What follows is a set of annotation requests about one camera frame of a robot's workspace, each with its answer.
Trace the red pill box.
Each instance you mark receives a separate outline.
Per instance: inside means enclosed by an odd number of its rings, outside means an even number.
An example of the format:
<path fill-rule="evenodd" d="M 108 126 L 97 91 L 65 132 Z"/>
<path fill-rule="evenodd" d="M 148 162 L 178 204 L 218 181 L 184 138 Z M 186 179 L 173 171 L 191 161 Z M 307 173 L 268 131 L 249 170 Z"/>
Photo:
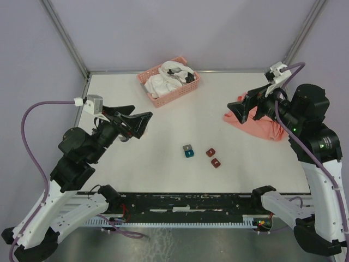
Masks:
<path fill-rule="evenodd" d="M 216 169 L 221 165 L 220 161 L 217 158 L 213 158 L 211 160 L 212 166 L 214 166 Z"/>
<path fill-rule="evenodd" d="M 210 158 L 212 156 L 214 156 L 216 153 L 214 148 L 210 148 L 208 151 L 206 151 L 206 155 Z"/>

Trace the grey pill box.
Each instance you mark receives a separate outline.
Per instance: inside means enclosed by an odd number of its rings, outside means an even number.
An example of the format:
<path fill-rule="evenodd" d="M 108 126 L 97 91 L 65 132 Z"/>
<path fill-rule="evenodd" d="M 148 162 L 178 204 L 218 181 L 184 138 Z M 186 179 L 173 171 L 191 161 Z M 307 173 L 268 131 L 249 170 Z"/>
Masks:
<path fill-rule="evenodd" d="M 184 145 L 184 146 L 183 146 L 183 150 L 184 150 L 184 151 L 192 150 L 192 146 L 191 146 L 190 144 Z"/>

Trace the teal pill box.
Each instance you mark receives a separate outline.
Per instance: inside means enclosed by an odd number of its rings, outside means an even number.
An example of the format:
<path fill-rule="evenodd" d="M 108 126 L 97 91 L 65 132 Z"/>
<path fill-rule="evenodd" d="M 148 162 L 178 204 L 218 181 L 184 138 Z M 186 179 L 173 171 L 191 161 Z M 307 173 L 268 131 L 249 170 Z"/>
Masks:
<path fill-rule="evenodd" d="M 193 150 L 186 150 L 186 151 L 184 151 L 184 153 L 185 153 L 185 157 L 186 158 L 190 158 L 190 157 L 194 156 L 194 151 Z"/>

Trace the white bottle cap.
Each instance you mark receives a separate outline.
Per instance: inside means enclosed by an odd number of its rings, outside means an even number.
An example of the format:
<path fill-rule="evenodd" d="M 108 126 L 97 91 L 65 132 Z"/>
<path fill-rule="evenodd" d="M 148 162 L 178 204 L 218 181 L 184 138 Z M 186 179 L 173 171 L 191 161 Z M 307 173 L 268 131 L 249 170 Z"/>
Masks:
<path fill-rule="evenodd" d="M 120 136 L 119 137 L 119 140 L 121 141 L 121 142 L 127 142 L 127 141 L 129 141 L 129 137 L 124 137 L 124 136 Z"/>

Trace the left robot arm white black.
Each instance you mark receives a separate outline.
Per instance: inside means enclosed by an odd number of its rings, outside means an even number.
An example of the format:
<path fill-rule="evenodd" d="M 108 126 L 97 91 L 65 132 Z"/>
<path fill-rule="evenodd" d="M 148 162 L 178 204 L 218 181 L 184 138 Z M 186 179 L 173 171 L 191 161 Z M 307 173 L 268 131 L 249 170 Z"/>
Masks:
<path fill-rule="evenodd" d="M 105 211 L 114 213 L 119 210 L 121 196 L 107 184 L 74 210 L 59 215 L 65 204 L 94 174 L 93 165 L 119 136 L 140 139 L 144 134 L 153 114 L 134 115 L 134 110 L 133 105 L 104 106 L 101 116 L 94 118 L 92 133 L 88 134 L 79 127 L 65 132 L 58 145 L 63 155 L 50 176 L 44 179 L 42 197 L 18 226 L 6 228 L 1 233 L 3 240 L 10 245 L 10 261 L 44 261 L 85 221 Z"/>

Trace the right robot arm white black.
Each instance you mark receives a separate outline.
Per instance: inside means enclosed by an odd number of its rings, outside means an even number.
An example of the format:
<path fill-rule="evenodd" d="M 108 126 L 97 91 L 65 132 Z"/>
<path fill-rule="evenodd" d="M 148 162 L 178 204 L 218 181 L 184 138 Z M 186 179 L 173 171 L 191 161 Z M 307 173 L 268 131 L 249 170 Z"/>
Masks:
<path fill-rule="evenodd" d="M 264 186 L 253 190 L 251 209 L 276 215 L 293 230 L 304 251 L 324 257 L 348 254 L 341 145 L 337 134 L 323 122 L 329 105 L 325 90 L 313 84 L 299 85 L 292 99 L 280 88 L 268 94 L 263 86 L 248 91 L 241 101 L 228 104 L 239 123 L 245 123 L 250 110 L 255 109 L 256 120 L 267 116 L 288 133 L 314 206 L 313 211 L 305 211 L 274 187 Z"/>

